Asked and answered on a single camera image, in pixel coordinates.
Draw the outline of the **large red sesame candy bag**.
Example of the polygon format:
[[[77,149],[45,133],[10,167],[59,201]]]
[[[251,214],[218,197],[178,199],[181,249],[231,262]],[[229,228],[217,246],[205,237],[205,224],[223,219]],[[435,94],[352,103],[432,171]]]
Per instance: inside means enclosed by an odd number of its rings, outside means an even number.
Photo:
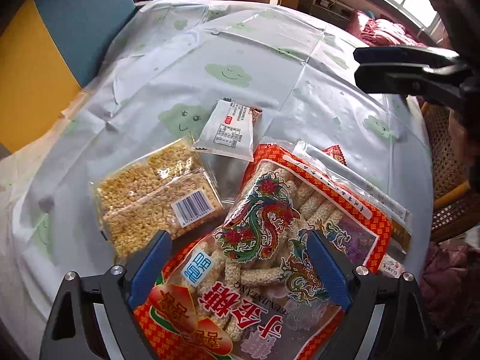
[[[312,265],[308,233],[376,272],[392,228],[305,159],[261,144],[224,222],[167,263],[137,322],[159,359],[312,359],[344,314]]]

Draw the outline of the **clear puffed rice cake pack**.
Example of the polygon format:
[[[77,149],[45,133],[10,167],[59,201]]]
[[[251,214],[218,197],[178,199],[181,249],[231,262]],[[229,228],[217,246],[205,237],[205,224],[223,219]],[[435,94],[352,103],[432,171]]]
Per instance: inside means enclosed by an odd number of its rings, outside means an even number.
[[[158,231],[176,240],[223,211],[215,178],[192,145],[182,137],[93,183],[99,225],[118,260]]]

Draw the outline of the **small white snack packet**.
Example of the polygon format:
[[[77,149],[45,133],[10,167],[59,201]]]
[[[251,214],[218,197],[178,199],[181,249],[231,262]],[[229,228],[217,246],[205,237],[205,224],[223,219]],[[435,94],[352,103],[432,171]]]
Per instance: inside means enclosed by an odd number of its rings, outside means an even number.
[[[219,100],[193,150],[252,162],[254,127],[262,113],[260,108]]]

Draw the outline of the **pink floral snack bar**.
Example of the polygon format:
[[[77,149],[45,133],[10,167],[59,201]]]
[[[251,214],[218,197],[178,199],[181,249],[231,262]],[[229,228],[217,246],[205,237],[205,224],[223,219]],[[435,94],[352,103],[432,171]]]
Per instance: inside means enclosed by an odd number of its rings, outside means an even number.
[[[403,273],[404,266],[386,253],[379,265],[378,274],[398,279]]]

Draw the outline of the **pink bedding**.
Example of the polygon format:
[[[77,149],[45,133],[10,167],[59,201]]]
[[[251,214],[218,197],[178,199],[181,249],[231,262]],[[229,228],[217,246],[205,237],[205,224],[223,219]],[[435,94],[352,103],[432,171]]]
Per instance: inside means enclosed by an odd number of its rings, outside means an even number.
[[[362,10],[355,10],[346,31],[370,47],[424,47],[406,27],[388,19],[372,19]]]

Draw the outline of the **white gold stick sachet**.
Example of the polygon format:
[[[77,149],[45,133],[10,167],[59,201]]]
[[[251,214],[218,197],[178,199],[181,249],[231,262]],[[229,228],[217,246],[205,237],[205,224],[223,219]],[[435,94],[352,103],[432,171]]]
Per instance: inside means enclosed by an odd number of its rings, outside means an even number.
[[[343,166],[304,140],[295,144],[293,154],[319,168],[335,183],[354,191],[355,194],[382,210],[393,224],[394,247],[403,254],[408,252],[413,234],[411,230],[413,216],[406,208],[347,165]]]

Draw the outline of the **red patterned candy bar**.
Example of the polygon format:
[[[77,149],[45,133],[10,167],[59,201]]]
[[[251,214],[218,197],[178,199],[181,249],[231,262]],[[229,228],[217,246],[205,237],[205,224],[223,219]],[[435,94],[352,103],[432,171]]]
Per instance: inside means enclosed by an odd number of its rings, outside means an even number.
[[[322,152],[325,153],[326,155],[329,155],[329,157],[335,159],[339,163],[343,164],[343,166],[347,165],[347,162],[344,158],[343,152],[339,145],[332,145],[330,147],[327,147],[324,150],[322,150]]]

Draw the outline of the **wicker chair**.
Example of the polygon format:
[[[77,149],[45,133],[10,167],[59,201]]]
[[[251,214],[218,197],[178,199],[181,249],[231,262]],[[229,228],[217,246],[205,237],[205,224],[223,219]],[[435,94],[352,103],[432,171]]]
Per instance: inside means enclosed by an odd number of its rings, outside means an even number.
[[[448,132],[448,109],[424,103],[421,108],[433,164],[433,219],[430,239],[444,242],[479,223],[479,195],[456,159]]]

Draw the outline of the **grey yellow blue chair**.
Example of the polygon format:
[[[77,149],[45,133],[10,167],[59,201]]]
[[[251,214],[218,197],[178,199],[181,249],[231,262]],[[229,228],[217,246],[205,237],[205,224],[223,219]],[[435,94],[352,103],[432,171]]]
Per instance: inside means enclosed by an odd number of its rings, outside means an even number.
[[[50,129],[135,10],[134,0],[1,0],[1,156]]]

